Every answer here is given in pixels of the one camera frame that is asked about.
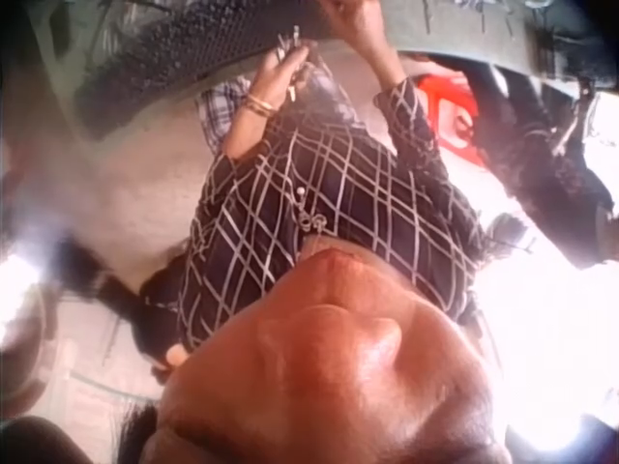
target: gold bracelet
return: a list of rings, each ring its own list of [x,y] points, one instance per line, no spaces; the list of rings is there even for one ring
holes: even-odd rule
[[[278,112],[276,109],[273,108],[272,105],[268,104],[265,101],[262,101],[261,99],[256,98],[252,94],[248,94],[248,101],[256,104],[261,109],[263,109],[266,113],[269,113],[271,116],[275,116],[275,114]]]
[[[271,113],[265,111],[263,107],[258,106],[255,102],[251,100],[245,100],[245,102],[243,103],[243,107],[247,108],[249,111],[251,111],[254,114],[257,114],[258,116],[262,118],[269,119],[272,116]]]

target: person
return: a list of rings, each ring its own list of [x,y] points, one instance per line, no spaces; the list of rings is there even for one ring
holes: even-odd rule
[[[553,133],[552,118],[531,80],[492,66],[435,55],[437,64],[463,72],[479,107],[474,142],[487,168],[527,216],[577,268],[619,260],[619,220],[613,198],[584,158],[584,126],[593,89],[582,86],[571,126]]]
[[[177,301],[188,356],[128,417],[119,463],[510,461],[499,376],[464,330],[486,236],[380,2],[320,4],[378,79],[398,154],[311,46],[202,95],[216,155]]]

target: black plaid shirt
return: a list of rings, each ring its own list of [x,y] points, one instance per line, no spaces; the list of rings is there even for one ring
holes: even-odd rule
[[[397,155],[363,127],[290,109],[270,121],[249,159],[216,156],[179,297],[188,349],[267,294],[318,232],[373,251],[461,320],[484,254],[477,215],[449,180],[413,80],[375,104]]]

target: nose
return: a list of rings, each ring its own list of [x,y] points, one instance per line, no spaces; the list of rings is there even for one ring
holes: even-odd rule
[[[358,390],[393,366],[401,330],[393,319],[332,305],[301,309],[258,330],[267,378],[289,394]]]

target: sleeve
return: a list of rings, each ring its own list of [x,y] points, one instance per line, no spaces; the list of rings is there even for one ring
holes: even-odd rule
[[[436,134],[429,125],[413,78],[408,77],[396,87],[381,92],[374,98],[374,104],[387,120],[398,162],[411,170],[448,180]]]

